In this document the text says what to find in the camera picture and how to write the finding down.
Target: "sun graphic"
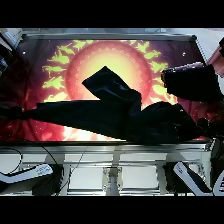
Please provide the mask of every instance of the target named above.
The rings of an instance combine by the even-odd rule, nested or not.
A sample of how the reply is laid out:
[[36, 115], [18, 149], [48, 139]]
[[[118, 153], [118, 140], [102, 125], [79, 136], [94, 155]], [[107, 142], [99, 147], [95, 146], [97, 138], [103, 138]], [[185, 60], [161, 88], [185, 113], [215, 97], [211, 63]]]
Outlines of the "sun graphic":
[[[43, 89], [54, 89], [44, 102], [96, 100], [82, 81], [107, 66], [129, 86], [142, 94], [142, 109], [159, 101], [177, 103], [167, 94], [160, 74], [167, 62], [157, 60], [161, 52], [151, 49], [150, 41], [142, 40], [71, 40], [57, 46], [54, 55], [42, 67], [47, 79]], [[113, 141], [107, 136], [64, 127], [64, 141]]]

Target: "screen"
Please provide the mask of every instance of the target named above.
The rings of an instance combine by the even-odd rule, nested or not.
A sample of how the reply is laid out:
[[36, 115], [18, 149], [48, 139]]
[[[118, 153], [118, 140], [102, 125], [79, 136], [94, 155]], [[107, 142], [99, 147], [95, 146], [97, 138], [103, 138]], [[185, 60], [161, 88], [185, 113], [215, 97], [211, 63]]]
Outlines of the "screen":
[[[176, 104], [177, 97], [167, 94], [163, 86], [161, 72], [169, 67], [203, 62], [192, 41], [27, 40], [19, 45], [19, 50], [32, 64], [26, 85], [24, 80], [17, 80], [16, 91], [12, 90], [17, 95], [22, 94], [20, 105], [25, 110], [35, 108], [38, 102], [97, 100], [82, 81], [103, 66], [142, 94], [142, 109], [159, 101]], [[186, 107], [187, 103], [183, 100], [182, 103]], [[35, 141], [117, 140], [35, 120], [1, 121], [0, 125], [0, 134], [9, 133]], [[8, 139], [1, 135], [1, 141]]]

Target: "black garment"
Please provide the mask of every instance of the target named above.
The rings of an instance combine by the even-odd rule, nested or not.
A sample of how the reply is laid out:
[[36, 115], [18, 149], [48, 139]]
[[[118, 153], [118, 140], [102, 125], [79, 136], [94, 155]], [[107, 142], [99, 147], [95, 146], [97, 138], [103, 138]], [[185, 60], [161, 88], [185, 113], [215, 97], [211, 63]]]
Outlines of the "black garment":
[[170, 68], [163, 71], [169, 94], [191, 101], [219, 101], [223, 95], [212, 65], [195, 68]]
[[84, 129], [138, 144], [171, 144], [201, 135], [181, 105], [159, 102], [141, 111], [141, 94], [107, 67], [83, 81], [100, 100], [38, 103], [21, 119]]

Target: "display screen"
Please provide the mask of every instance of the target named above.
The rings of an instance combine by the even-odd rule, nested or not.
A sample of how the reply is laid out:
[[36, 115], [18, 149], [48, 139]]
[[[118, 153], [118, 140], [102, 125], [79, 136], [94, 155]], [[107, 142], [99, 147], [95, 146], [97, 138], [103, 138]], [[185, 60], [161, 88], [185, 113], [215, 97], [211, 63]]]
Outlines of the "display screen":
[[[24, 94], [20, 104], [25, 110], [35, 108], [38, 102], [97, 100], [82, 81], [104, 66], [142, 94], [142, 109], [159, 101], [176, 104], [177, 97], [167, 94], [163, 86], [161, 72], [166, 68], [203, 62], [193, 41], [28, 40], [19, 45], [19, 50], [32, 64], [26, 85], [24, 80], [17, 82], [18, 93], [15, 93]], [[1, 121], [0, 125], [1, 141], [8, 140], [2, 133], [35, 141], [116, 140], [35, 120]]]

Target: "black cloth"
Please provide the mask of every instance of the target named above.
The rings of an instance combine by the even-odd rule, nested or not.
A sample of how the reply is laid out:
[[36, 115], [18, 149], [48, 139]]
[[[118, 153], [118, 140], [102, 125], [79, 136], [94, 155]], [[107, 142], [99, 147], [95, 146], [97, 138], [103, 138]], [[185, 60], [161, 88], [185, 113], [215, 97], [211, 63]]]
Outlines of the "black cloth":
[[141, 94], [107, 67], [83, 85], [100, 100], [38, 103], [20, 119], [51, 122], [138, 144], [172, 144], [201, 135], [179, 104], [159, 102], [141, 111]]
[[167, 93], [191, 101], [219, 101], [223, 95], [214, 67], [169, 68], [163, 71]]

